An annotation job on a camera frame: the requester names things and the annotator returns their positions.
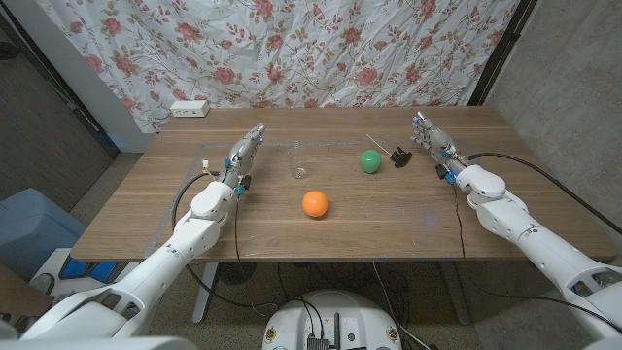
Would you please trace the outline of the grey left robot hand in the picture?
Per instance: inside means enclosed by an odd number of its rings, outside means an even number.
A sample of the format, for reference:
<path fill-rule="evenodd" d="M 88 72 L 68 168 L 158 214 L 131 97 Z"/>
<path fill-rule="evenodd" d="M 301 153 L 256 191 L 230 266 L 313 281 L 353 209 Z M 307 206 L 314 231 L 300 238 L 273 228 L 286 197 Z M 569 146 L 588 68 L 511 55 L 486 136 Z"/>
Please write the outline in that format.
<path fill-rule="evenodd" d="M 220 173 L 219 181 L 236 189 L 242 178 L 253 166 L 255 155 L 263 142 L 265 125 L 260 122 L 237 141 L 225 160 L 225 170 Z"/>

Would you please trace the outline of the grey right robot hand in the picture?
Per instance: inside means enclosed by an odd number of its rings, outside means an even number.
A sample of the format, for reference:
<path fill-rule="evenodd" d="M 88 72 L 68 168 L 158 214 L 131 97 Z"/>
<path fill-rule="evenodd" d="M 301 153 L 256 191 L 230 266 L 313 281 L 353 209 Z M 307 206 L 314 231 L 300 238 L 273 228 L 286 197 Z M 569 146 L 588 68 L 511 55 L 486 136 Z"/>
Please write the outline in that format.
<path fill-rule="evenodd" d="M 413 135 L 410 140 L 426 150 L 437 164 L 455 174 L 469 166 L 454 140 L 421 111 L 413 118 L 412 127 Z"/>

